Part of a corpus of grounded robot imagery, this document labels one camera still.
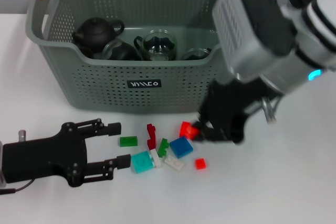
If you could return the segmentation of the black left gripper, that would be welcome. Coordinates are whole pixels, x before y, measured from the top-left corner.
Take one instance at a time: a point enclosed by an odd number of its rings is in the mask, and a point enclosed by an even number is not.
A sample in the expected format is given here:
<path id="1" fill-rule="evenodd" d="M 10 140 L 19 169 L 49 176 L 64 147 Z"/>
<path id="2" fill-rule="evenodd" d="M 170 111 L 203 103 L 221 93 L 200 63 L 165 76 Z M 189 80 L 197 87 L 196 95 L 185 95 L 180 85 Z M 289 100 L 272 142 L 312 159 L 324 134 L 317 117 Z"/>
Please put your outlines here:
<path id="1" fill-rule="evenodd" d="M 114 169 L 130 168 L 131 155 L 87 164 L 85 138 L 120 134 L 121 123 L 105 125 L 101 119 L 95 119 L 65 123 L 52 137 L 5 144 L 2 157 L 5 181 L 10 184 L 61 176 L 69 186 L 79 187 L 83 182 L 113 180 Z"/>

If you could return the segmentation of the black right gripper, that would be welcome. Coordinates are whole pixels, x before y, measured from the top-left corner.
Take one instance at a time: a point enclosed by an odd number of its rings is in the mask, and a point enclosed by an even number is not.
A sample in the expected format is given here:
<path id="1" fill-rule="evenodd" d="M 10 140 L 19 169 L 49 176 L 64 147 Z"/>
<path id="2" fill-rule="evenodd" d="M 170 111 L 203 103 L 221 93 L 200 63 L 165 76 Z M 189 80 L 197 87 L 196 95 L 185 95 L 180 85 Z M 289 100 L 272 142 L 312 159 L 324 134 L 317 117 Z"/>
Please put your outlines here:
<path id="1" fill-rule="evenodd" d="M 199 140 L 240 144 L 244 140 L 245 123 L 253 114 L 246 109 L 260 104 L 262 98 L 273 100 L 275 91 L 260 78 L 249 83 L 233 80 L 227 84 L 213 80 L 198 110 L 199 118 L 193 122 L 193 128 L 203 130 Z"/>

